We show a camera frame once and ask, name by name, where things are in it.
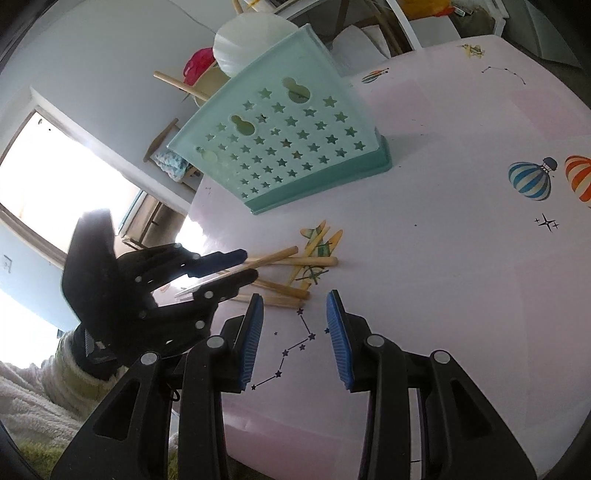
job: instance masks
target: green plastic basket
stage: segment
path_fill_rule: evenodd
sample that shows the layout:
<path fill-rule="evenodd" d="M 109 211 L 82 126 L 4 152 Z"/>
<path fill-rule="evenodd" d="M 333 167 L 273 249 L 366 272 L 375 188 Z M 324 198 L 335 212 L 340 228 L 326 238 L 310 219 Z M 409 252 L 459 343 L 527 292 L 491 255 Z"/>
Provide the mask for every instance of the green plastic basket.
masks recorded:
<path fill-rule="evenodd" d="M 261 213 L 392 166 L 309 25 L 228 81 L 169 143 Z"/>

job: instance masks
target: constellation sticker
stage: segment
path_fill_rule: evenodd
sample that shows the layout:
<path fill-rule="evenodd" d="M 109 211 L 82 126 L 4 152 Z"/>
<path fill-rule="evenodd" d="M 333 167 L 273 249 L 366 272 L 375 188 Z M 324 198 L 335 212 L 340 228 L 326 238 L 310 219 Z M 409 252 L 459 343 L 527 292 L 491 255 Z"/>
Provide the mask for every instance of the constellation sticker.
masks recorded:
<path fill-rule="evenodd" d="M 509 72 L 509 73 L 512 73 L 513 75 L 515 75 L 517 78 L 519 78 L 519 79 L 520 79 L 520 80 L 523 82 L 523 85 L 527 85 L 527 84 L 526 84 L 526 82 L 525 82 L 525 80 L 523 79 L 523 77 L 522 77 L 521 75 L 517 75 L 515 72 L 512 72 L 512 71 L 510 71 L 509 69 L 500 69 L 499 67 L 487 67 L 487 68 L 485 68 L 485 69 L 482 71 L 482 73 L 485 73 L 485 72 L 487 72 L 488 70 L 500 70 L 500 71 L 502 71 L 502 72 Z"/>

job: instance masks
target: orange striped balloon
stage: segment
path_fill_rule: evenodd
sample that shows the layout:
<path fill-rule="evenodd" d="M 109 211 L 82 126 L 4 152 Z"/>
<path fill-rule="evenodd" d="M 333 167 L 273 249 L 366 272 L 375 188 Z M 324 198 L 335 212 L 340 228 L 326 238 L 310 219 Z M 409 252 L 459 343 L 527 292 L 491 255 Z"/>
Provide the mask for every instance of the orange striped balloon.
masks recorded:
<path fill-rule="evenodd" d="M 573 155 L 566 159 L 564 167 L 573 192 L 591 208 L 591 158 Z"/>

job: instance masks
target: yellow object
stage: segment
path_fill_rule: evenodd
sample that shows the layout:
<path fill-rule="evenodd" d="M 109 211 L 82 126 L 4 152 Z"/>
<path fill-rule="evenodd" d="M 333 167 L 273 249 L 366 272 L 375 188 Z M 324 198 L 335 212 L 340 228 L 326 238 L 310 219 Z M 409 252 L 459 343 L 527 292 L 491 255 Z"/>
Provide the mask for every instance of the yellow object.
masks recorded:
<path fill-rule="evenodd" d="M 398 4 L 409 20 L 433 17 L 451 6 L 449 0 L 398 0 Z"/>

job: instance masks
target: window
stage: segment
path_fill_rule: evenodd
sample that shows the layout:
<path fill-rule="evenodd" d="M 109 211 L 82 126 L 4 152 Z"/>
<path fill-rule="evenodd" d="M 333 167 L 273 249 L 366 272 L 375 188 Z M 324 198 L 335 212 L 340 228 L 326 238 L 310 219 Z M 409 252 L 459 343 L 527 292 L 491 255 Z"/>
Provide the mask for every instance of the window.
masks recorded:
<path fill-rule="evenodd" d="M 49 256 L 68 251 L 83 212 L 109 209 L 119 226 L 139 192 L 39 112 L 0 160 L 0 207 L 9 226 Z"/>

